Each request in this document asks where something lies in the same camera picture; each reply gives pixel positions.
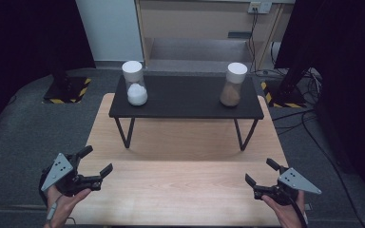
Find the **white container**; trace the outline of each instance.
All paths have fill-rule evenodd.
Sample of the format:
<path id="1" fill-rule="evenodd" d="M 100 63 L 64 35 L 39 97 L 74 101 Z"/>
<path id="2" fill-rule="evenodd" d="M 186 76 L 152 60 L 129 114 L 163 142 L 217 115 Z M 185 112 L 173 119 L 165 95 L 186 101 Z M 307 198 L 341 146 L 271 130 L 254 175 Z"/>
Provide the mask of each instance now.
<path id="1" fill-rule="evenodd" d="M 144 85 L 142 64 L 137 61 L 128 61 L 123 64 L 123 74 L 126 84 L 128 101 L 132 105 L 143 105 L 147 101 L 147 91 Z"/>
<path id="2" fill-rule="evenodd" d="M 240 102 L 241 85 L 244 82 L 247 66 L 232 63 L 226 72 L 226 82 L 221 92 L 221 103 L 226 106 L 236 106 Z"/>

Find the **table leg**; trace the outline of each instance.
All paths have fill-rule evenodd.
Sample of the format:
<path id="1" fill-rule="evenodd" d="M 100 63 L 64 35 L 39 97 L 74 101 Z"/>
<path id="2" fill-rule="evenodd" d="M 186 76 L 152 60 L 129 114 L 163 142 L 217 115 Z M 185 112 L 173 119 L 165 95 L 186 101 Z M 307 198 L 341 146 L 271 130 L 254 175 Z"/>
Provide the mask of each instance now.
<path id="1" fill-rule="evenodd" d="M 240 144 L 241 151 L 244 151 L 245 147 L 247 147 L 247 144 L 250 141 L 251 136 L 254 133 L 254 129 L 256 128 L 257 122 L 258 122 L 258 120 L 253 121 L 253 125 L 251 126 L 250 132 L 248 132 L 247 138 L 245 138 L 245 142 L 242 143 L 239 123 L 237 122 L 237 119 L 234 119 L 234 125 L 236 126 L 237 136 L 239 137 L 239 144 Z"/>
<path id="2" fill-rule="evenodd" d="M 123 139 L 125 148 L 129 148 L 129 146 L 131 144 L 132 131 L 133 131 L 134 123 L 135 123 L 135 118 L 131 118 L 127 138 L 125 138 L 123 127 L 121 126 L 121 123 L 120 123 L 120 119 L 119 118 L 114 118 L 114 119 L 115 119 L 115 123 L 117 123 L 118 130 L 120 131 L 120 135 L 121 135 L 121 138 Z"/>

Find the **gray floor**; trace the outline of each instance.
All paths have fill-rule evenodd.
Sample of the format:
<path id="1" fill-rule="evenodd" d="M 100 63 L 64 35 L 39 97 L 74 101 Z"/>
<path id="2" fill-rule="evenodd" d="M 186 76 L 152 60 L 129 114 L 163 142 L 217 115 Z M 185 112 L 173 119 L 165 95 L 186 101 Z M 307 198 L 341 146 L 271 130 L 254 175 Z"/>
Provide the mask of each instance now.
<path id="1" fill-rule="evenodd" d="M 231 62 L 250 66 L 249 56 L 243 41 L 158 40 L 145 75 L 222 77 Z M 281 78 L 269 71 L 272 68 L 269 58 L 264 71 L 251 74 L 260 95 L 261 81 Z M 52 82 L 47 76 L 20 89 L 0 116 L 0 227 L 42 226 L 45 211 L 37 192 L 41 170 L 59 152 L 73 153 L 86 144 L 101 99 L 104 94 L 115 92 L 121 71 L 115 64 L 72 70 L 68 74 L 92 80 L 80 103 L 43 104 L 44 93 Z M 299 88 L 306 91 L 307 85 L 308 79 L 304 79 Z M 307 108 L 271 107 L 270 113 L 275 119 L 312 108 L 311 104 Z M 365 184 L 357 174 L 345 174 L 332 166 L 334 156 L 316 115 L 310 112 L 305 119 L 304 125 L 321 148 L 301 124 L 301 115 L 276 120 L 274 124 L 288 163 L 323 191 L 321 196 L 306 195 L 306 202 L 313 206 L 307 212 L 309 227 L 363 227 L 356 214 L 365 226 Z"/>

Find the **human hand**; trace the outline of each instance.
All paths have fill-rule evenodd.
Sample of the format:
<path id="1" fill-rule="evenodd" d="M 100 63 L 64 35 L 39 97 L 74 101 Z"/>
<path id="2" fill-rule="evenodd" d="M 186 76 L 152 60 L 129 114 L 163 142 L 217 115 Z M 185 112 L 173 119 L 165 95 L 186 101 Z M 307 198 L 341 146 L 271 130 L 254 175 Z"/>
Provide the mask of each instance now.
<path id="1" fill-rule="evenodd" d="M 301 228 L 301 222 L 296 214 L 295 208 L 292 205 L 282 206 L 276 203 L 270 197 L 263 195 L 262 200 L 274 210 L 278 217 L 279 223 L 283 228 Z M 304 192 L 298 191 L 298 198 L 296 199 L 296 204 L 304 215 Z"/>
<path id="2" fill-rule="evenodd" d="M 66 197 L 58 191 L 55 185 L 52 185 L 48 189 L 48 213 L 55 202 L 57 203 L 57 207 L 52 219 L 48 221 L 44 227 L 63 227 L 76 204 L 84 200 L 90 192 L 91 190 L 87 188 L 79 192 L 74 197 Z"/>

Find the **tripod base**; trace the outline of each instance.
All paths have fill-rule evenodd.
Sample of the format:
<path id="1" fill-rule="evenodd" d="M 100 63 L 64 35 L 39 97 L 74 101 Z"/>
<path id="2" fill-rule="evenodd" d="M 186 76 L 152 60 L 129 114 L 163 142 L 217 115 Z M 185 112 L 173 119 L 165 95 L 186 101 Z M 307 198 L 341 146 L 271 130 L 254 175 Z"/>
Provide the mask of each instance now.
<path id="1" fill-rule="evenodd" d="M 86 77 L 69 77 L 68 79 L 72 85 L 70 91 L 60 89 L 54 81 L 44 95 L 44 102 L 50 104 L 79 103 L 91 80 Z"/>
<path id="2" fill-rule="evenodd" d="M 262 90 L 266 97 L 266 102 L 272 107 L 306 107 L 306 101 L 303 95 L 294 89 L 288 96 L 282 97 L 278 95 L 280 81 L 266 80 L 261 83 Z"/>

